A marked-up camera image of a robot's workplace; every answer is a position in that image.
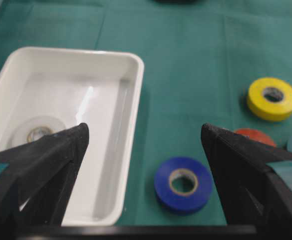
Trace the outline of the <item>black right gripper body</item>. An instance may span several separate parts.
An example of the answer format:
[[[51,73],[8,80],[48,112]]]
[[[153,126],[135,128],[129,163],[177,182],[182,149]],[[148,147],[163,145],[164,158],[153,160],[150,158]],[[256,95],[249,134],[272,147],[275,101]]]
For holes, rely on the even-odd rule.
[[[197,0],[154,0],[161,4],[193,4]]]

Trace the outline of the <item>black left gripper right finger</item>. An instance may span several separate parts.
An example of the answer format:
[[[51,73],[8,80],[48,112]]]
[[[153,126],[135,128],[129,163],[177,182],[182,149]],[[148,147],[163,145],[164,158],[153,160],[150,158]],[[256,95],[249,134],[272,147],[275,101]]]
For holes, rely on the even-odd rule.
[[[206,123],[201,143],[229,224],[262,240],[292,240],[292,152]]]

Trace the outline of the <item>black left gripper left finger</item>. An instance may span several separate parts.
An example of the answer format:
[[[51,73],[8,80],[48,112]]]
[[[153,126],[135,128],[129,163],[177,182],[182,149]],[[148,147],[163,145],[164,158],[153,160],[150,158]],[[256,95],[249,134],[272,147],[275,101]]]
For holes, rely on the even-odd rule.
[[[89,143],[85,123],[0,151],[0,240],[60,225]]]

